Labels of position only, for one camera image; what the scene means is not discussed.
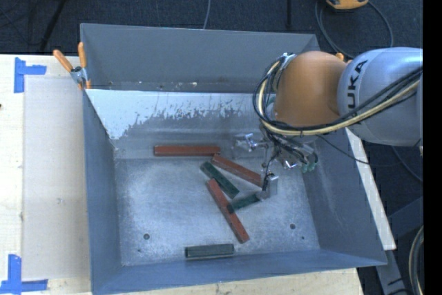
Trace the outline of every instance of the clamp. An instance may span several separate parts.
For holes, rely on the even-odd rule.
[[[78,56],[80,59],[80,66],[74,68],[73,65],[68,61],[62,52],[59,50],[54,50],[53,55],[58,59],[60,64],[70,73],[70,76],[78,84],[80,90],[83,87],[91,88],[91,82],[88,76],[88,71],[86,70],[87,61],[86,53],[84,51],[83,42],[78,43]]]

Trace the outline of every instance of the gray bin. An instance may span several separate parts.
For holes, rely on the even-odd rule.
[[[278,195],[237,211],[243,244],[205,186],[209,158],[153,155],[156,144],[217,144],[262,172],[262,151],[234,155],[234,136],[259,139],[255,85],[284,52],[318,50],[314,35],[83,23],[81,40],[93,85],[83,109],[94,294],[387,262],[355,161],[322,140],[312,172],[271,166]],[[344,130],[326,138],[352,154]],[[236,198],[257,191],[225,175]],[[185,258],[185,247],[225,243],[234,255]]]

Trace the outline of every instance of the wooden table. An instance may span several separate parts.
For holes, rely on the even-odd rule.
[[[46,66],[14,93],[15,57]],[[69,57],[74,66],[77,57]],[[8,254],[22,280],[48,279],[39,294],[90,294],[81,92],[52,56],[0,55],[0,280]],[[25,107],[32,111],[32,117]],[[351,135],[356,156],[366,160]],[[385,250],[394,239],[368,165],[358,163]],[[363,294],[355,269],[276,276],[136,294]]]

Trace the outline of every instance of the red wooden block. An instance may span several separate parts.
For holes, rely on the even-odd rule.
[[[260,174],[246,169],[244,166],[236,164],[235,162],[230,161],[220,155],[214,155],[212,157],[212,164],[238,177],[241,177],[250,183],[256,184],[258,187],[262,187]]]
[[[157,145],[155,156],[212,156],[221,151],[218,146]]]
[[[242,225],[240,219],[235,213],[230,213],[227,209],[229,205],[229,201],[227,200],[226,196],[222,192],[220,186],[216,182],[214,178],[211,178],[207,182],[207,188],[209,189],[210,194],[212,195],[213,199],[215,200],[218,208],[220,208],[220,211],[222,215],[226,218],[227,222],[230,225],[230,228],[236,235],[236,238],[241,243],[244,243],[250,239],[246,229]]]

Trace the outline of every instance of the green bar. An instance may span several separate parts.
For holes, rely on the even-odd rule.
[[[227,210],[229,210],[229,213],[232,214],[235,212],[235,210],[247,207],[248,205],[259,201],[260,199],[256,196],[256,194],[251,194],[248,197],[232,202],[230,205],[227,206]]]
[[[219,258],[232,256],[235,247],[231,243],[219,245],[192,246],[185,248],[187,259]]]
[[[220,173],[216,167],[210,162],[205,162],[201,165],[201,171],[204,172],[209,178],[215,178],[216,182],[220,185],[221,190],[226,193],[230,199],[234,199],[240,192],[232,182],[230,182],[222,173]]]

